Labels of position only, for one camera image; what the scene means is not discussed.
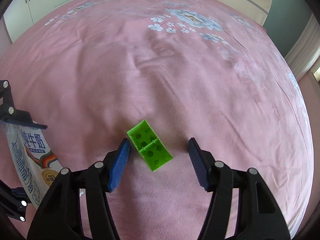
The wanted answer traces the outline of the white milk carton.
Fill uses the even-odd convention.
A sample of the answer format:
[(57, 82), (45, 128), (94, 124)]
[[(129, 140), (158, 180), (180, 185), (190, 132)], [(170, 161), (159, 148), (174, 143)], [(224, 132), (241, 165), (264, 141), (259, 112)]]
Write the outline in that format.
[(63, 169), (40, 129), (7, 124), (7, 141), (18, 177), (38, 208), (56, 176)]

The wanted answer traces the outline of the green plastic block tray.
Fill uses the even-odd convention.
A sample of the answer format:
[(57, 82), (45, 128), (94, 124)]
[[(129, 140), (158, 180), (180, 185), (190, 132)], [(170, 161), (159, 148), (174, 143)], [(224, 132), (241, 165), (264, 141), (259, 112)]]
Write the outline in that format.
[(152, 172), (173, 159), (146, 120), (127, 131), (127, 135)]

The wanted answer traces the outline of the white wardrobe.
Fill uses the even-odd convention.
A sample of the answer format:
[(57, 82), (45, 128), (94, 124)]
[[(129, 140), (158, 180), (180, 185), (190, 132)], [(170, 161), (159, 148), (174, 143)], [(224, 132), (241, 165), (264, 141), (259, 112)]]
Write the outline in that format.
[(72, 0), (13, 0), (4, 13), (4, 23), (15, 42), (27, 29), (58, 7)]

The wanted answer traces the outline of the pink floral bed sheet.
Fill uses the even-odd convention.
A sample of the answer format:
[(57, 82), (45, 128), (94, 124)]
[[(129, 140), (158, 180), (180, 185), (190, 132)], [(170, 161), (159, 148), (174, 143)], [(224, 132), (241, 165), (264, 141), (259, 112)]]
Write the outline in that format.
[(171, 161), (151, 171), (132, 149), (107, 195), (121, 239), (197, 239), (211, 195), (188, 141), (235, 170), (254, 167), (294, 236), (313, 178), (300, 87), (266, 31), (215, 0), (76, 0), (45, 16), (1, 57), (18, 109), (48, 126), (21, 132), (83, 170), (146, 120)]

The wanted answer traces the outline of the beige curtain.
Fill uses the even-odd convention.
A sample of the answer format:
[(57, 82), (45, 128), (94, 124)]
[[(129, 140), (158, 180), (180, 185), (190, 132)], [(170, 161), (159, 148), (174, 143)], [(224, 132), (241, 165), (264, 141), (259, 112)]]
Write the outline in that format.
[(299, 81), (319, 58), (319, 22), (311, 14), (300, 37), (285, 56), (285, 61)]

